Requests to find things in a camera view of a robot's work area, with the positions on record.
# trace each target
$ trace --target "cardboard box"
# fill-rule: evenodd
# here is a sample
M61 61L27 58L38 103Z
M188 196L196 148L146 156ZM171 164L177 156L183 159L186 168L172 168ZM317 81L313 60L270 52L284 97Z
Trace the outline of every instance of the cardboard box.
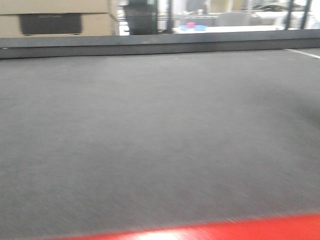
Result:
M116 0L0 0L0 15L109 13Z
M25 36L20 26L19 15L0 15L0 38L26 37L70 37L70 36L111 36L119 35L118 22L109 13L84 13L81 15L80 34L35 34Z

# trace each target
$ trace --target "black chair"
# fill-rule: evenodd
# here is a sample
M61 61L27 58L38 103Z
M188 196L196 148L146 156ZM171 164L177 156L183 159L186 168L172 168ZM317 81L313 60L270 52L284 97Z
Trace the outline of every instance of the black chair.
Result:
M144 3L132 3L123 7L125 17L129 25L130 35L155 34L154 16L152 5Z

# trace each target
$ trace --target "pink object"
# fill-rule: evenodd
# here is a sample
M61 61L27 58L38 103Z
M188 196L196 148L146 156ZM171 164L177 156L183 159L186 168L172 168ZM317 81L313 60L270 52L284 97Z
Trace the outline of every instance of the pink object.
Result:
M193 29L195 27L196 23L195 22L188 22L186 25L188 28Z

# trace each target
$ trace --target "table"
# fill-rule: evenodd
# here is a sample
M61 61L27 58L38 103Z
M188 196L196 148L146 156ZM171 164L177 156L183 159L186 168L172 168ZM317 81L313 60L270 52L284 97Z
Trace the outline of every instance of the table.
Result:
M175 27L175 34L203 34L203 33L233 33L233 32L259 32L259 31L275 31L284 30L283 26L279 25L258 25L258 26L210 26L206 31L195 31L193 28L186 31L181 27Z

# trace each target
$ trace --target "metal pole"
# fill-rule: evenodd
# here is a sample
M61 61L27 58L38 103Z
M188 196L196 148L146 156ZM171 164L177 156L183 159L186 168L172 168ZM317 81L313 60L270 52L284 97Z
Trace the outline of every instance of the metal pole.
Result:
M159 9L158 9L158 0L154 0L154 8L155 8L155 34L158 34L158 14L159 14Z
M291 13L292 13L292 10L294 9L294 1L295 0L290 0L290 3L289 3L288 16L286 17L286 21L285 21L285 30L288 30L290 28Z
M173 22L172 22L172 1L173 0L167 0L168 2L168 22L166 25L166 31L168 34L172 34L172 28L173 28Z
M307 22L307 18L308 18L308 13L311 8L311 3L312 3L312 0L307 0L300 29L305 29L305 27L306 27L306 22Z

